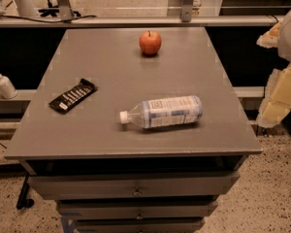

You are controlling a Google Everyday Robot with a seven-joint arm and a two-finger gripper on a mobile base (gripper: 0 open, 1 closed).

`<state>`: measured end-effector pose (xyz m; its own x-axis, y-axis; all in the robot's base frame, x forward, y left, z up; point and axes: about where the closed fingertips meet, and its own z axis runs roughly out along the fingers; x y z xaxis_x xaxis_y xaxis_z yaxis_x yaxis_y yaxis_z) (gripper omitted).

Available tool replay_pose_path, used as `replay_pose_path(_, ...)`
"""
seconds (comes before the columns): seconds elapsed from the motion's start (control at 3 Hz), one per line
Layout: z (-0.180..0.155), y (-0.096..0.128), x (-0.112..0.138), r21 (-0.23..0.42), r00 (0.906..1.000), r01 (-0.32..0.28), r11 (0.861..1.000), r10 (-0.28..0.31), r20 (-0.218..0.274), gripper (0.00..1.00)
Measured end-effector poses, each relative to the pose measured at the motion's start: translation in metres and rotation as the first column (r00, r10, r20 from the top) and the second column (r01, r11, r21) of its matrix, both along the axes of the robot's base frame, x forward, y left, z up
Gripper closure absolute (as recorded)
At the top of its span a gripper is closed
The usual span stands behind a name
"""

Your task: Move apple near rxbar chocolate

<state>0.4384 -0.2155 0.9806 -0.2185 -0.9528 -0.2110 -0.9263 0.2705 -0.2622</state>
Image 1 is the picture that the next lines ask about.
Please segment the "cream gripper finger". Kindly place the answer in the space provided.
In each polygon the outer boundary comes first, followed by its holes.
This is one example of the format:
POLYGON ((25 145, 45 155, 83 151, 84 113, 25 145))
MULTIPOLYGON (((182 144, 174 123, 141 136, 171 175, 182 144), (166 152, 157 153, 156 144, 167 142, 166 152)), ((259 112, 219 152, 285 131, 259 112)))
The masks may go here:
POLYGON ((269 76, 256 122, 260 127, 272 128, 280 124, 290 111, 291 62, 282 71, 274 69, 269 76))
POLYGON ((276 48, 281 24, 281 21, 278 22, 269 31, 261 35, 256 44, 266 49, 276 48))

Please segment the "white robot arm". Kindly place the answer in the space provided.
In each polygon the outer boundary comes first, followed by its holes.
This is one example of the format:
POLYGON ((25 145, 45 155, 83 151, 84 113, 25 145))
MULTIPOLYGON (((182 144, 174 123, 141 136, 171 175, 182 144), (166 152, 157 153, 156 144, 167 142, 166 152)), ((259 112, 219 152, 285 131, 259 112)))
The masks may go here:
POLYGON ((258 110, 257 124, 272 128, 291 111, 291 10, 256 42, 260 47, 277 48, 278 55, 289 62, 282 71, 274 69, 269 76, 265 98, 258 110))

